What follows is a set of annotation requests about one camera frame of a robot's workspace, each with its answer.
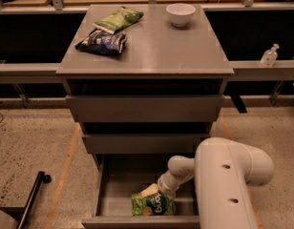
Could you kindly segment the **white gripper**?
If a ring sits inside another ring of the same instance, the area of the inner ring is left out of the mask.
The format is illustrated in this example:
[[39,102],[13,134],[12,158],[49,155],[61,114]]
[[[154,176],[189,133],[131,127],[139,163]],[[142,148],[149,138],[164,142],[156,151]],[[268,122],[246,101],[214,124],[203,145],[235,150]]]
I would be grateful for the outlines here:
[[162,194],[168,195],[172,198],[176,196],[179,186],[184,183],[184,178],[173,175],[170,171],[167,171],[157,180],[155,183],[148,186],[146,189],[140,192],[142,198],[147,198],[155,195],[158,191]]

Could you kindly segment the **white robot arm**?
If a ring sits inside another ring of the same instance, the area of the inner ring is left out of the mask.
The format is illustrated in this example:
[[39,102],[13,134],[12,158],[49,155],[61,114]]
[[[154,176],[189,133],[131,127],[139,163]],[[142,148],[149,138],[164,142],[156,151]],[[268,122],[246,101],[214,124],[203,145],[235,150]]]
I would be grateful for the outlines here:
[[159,201],[144,211],[159,218],[153,229],[259,229],[249,186],[263,186],[274,175],[272,158],[263,150],[221,137],[203,140],[193,158],[172,156],[157,183],[138,194],[154,199],[173,196],[179,186],[194,181],[199,215],[165,216]]

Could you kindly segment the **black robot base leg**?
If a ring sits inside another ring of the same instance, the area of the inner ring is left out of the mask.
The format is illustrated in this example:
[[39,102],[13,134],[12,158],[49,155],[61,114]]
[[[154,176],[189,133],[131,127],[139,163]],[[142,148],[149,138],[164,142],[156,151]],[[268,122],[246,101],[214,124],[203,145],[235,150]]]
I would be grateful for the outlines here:
[[37,177],[34,181],[34,184],[31,188],[28,200],[25,204],[23,216],[18,222],[16,229],[25,229],[27,220],[29,218],[30,212],[32,210],[33,204],[35,202],[36,196],[38,194],[38,191],[41,187],[42,183],[50,183],[52,180],[51,176],[49,174],[46,174],[44,171],[39,171],[37,174]]

